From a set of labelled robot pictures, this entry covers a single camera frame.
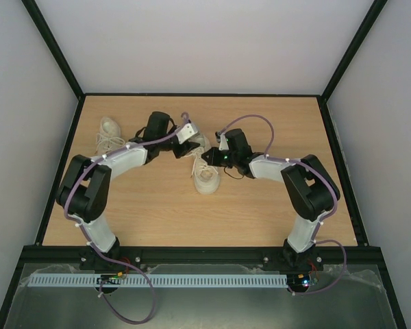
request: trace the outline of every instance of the white sneaker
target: white sneaker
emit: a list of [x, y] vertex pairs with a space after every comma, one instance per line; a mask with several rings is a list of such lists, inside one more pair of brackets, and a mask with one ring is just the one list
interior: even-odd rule
[[121, 128], [116, 121], [103, 117], [101, 127], [96, 135], [96, 152], [99, 156], [114, 151], [124, 146], [125, 141], [121, 138]]
[[210, 141], [203, 134], [191, 138], [190, 141], [199, 143], [200, 145], [186, 155], [195, 158], [192, 168], [195, 188], [201, 194], [212, 194], [218, 189], [221, 177], [216, 167], [209, 166], [207, 162], [201, 158], [201, 155], [211, 148]]

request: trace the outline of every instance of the black cable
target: black cable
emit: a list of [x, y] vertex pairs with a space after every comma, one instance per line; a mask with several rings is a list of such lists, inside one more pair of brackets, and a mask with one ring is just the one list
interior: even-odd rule
[[230, 176], [231, 178], [233, 178], [233, 179], [235, 179], [235, 180], [241, 180], [241, 179], [243, 179], [243, 178], [245, 177], [245, 175], [242, 175], [242, 177], [239, 177], [239, 178], [234, 177], [234, 176], [230, 175], [230, 174], [226, 171], [227, 168], [228, 168], [228, 167], [224, 167], [224, 173], [226, 173], [226, 174], [227, 174], [228, 176]]
[[136, 137], [139, 137], [142, 134], [143, 130], [145, 130], [145, 129], [146, 129], [146, 127], [143, 127], [142, 129], [138, 130], [137, 133], [136, 133]]

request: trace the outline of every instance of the wooden tabletop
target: wooden tabletop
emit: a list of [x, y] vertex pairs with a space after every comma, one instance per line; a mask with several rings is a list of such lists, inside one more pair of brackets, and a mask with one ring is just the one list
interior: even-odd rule
[[[214, 132], [245, 114], [261, 114], [275, 128], [270, 155], [319, 157], [338, 187], [334, 160], [315, 98], [302, 97], [152, 97], [89, 96], [68, 161], [76, 154], [93, 156], [100, 120], [107, 116], [127, 140], [144, 127], [153, 111], [170, 114], [181, 123], [184, 111], [217, 146]], [[260, 119], [239, 121], [253, 151], [263, 152], [271, 133]], [[284, 184], [269, 180], [235, 180], [221, 169], [221, 185], [213, 195], [200, 195], [190, 178], [193, 158], [175, 159], [162, 152], [149, 164], [128, 171], [110, 185], [105, 210], [121, 245], [139, 246], [280, 246], [289, 235], [296, 213]], [[235, 169], [230, 173], [238, 175]], [[342, 197], [338, 212], [326, 220], [318, 240], [337, 239], [356, 245]], [[43, 245], [84, 245], [80, 230], [53, 207]]]

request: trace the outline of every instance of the white wall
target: white wall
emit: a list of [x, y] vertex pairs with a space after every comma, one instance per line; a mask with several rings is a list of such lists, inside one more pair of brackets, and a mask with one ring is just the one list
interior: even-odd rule
[[34, 238], [77, 100], [19, 0], [0, 0], [0, 307]]
[[411, 328], [411, 1], [389, 1], [329, 102], [363, 221]]
[[323, 91], [373, 0], [38, 0], [85, 92]]

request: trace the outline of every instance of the robotic arm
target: robotic arm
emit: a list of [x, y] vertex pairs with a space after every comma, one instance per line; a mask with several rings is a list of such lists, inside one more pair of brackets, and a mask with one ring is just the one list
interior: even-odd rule
[[[173, 124], [168, 132], [169, 122]], [[67, 208], [67, 214], [80, 227], [88, 241], [103, 253], [110, 253], [116, 258], [119, 250], [119, 240], [107, 224], [103, 211], [105, 210], [110, 182], [122, 173], [150, 163], [160, 151], [173, 151], [176, 158], [186, 155], [190, 150], [199, 146], [188, 139], [198, 134], [196, 125], [186, 121], [179, 128], [169, 115], [153, 112], [148, 124], [139, 130], [136, 137], [131, 139], [123, 148], [111, 154], [87, 158], [82, 155], [73, 157], [60, 185], [56, 201], [61, 207]], [[72, 188], [79, 177], [90, 165], [96, 165], [85, 175], [89, 180], [88, 186], [79, 184], [74, 195], [70, 196]]]
[[284, 182], [297, 212], [294, 228], [284, 241], [284, 258], [291, 267], [297, 266], [311, 252], [323, 218], [334, 208], [335, 200], [327, 184], [333, 189], [336, 200], [340, 198], [338, 187], [316, 156], [308, 155], [297, 161], [253, 153], [241, 129], [216, 133], [216, 139], [219, 147], [212, 147], [202, 155], [209, 165], [235, 167], [248, 178]]
[[[173, 126], [168, 131], [170, 122]], [[173, 151], [176, 158], [186, 155], [199, 146], [189, 141], [198, 132], [195, 124], [188, 120], [182, 127], [177, 127], [169, 115], [153, 112], [147, 126], [122, 149], [102, 157], [75, 156], [60, 185], [56, 201], [64, 208], [65, 215], [81, 228], [88, 241], [109, 257], [117, 259], [120, 243], [103, 213], [110, 182], [132, 168], [151, 162], [160, 151]], [[297, 218], [284, 241], [284, 258], [291, 267], [296, 267], [311, 252], [322, 220], [333, 211], [336, 200], [340, 198], [337, 186], [316, 156], [290, 160], [253, 153], [241, 129], [216, 133], [216, 139], [219, 147], [212, 147], [202, 155], [209, 165], [236, 167], [248, 178], [266, 178], [285, 184]], [[88, 186], [80, 184], [82, 178], [89, 180]]]

